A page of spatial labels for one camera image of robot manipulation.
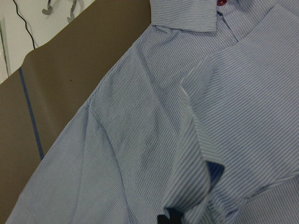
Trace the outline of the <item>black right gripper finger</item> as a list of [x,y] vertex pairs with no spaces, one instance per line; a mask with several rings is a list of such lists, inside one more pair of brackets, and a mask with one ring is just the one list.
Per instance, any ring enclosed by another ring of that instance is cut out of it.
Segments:
[[175,209],[168,209],[169,216],[157,215],[157,224],[181,224],[181,215]]

